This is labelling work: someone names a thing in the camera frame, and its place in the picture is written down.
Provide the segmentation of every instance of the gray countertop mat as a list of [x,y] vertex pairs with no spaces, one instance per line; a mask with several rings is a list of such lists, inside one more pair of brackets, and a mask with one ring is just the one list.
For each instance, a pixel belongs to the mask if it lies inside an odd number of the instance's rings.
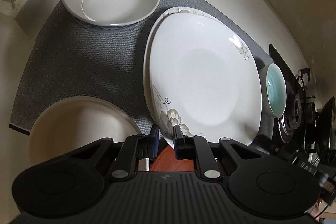
[[[59,2],[36,38],[17,90],[10,126],[29,134],[51,104],[71,96],[93,96],[120,107],[148,134],[153,119],[142,84],[145,46],[155,20],[174,6],[196,8],[222,21],[248,45],[258,69],[273,63],[251,37],[205,0],[160,0],[147,19],[113,33],[83,28]],[[262,115],[259,132],[272,137],[273,122]]]

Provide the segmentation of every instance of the metal screw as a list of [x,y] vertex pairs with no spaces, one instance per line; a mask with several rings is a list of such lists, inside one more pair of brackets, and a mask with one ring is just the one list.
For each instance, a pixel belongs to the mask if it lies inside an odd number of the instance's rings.
[[219,178],[220,175],[221,173],[216,170],[207,170],[204,172],[204,176],[207,177],[208,179],[216,179]]
[[116,179],[123,179],[128,176],[128,172],[125,170],[115,170],[111,175]]
[[168,179],[168,178],[170,178],[170,175],[165,174],[165,175],[161,176],[161,178],[163,178],[163,179]]

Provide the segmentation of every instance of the small teal bowl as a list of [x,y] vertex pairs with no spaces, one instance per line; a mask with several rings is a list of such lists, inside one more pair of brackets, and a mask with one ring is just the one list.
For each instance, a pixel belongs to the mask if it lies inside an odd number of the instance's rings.
[[262,95],[262,112],[270,117],[280,118],[285,112],[287,96],[284,76],[275,64],[259,71]]

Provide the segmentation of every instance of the ribbed black surface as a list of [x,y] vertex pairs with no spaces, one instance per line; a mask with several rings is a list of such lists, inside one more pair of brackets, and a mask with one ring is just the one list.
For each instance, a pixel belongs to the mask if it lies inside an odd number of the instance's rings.
[[40,219],[26,213],[13,224],[157,224],[157,223],[304,223],[309,216],[275,221],[255,217],[237,207],[218,183],[200,180],[195,172],[138,172],[130,181],[114,183],[94,207],[62,219]]

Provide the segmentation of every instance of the white plate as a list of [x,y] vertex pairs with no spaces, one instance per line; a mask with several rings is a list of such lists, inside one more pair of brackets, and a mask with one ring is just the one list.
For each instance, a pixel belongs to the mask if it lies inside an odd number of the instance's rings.
[[190,13],[167,17],[152,43],[150,86],[170,146],[176,124],[209,142],[229,137],[249,145],[258,133],[257,67],[243,40],[216,20]]
[[146,49],[145,49],[145,55],[143,59],[143,90],[145,94],[145,100],[146,104],[148,107],[148,110],[153,118],[154,121],[157,122],[157,118],[155,117],[155,111],[153,108],[153,103],[152,103],[152,95],[151,95],[151,86],[150,86],[150,80],[149,80],[149,59],[150,59],[150,52],[152,48],[152,43],[153,39],[155,36],[155,33],[161,24],[161,22],[167,18],[167,16],[175,14],[175,13],[191,13],[191,14],[197,14],[197,15],[202,15],[208,18],[212,18],[218,22],[220,22],[217,18],[213,17],[212,15],[207,14],[206,12],[203,12],[201,10],[197,10],[194,8],[190,7],[185,7],[185,6],[177,6],[173,8],[169,8],[166,10],[162,15],[159,16],[159,18],[155,21],[151,32],[149,33],[148,39],[147,39],[147,44],[146,44]]
[[[94,97],[70,97],[52,104],[35,121],[29,160],[36,165],[104,137],[123,142],[138,133],[137,125],[117,106]],[[149,159],[139,161],[139,170],[149,170]]]

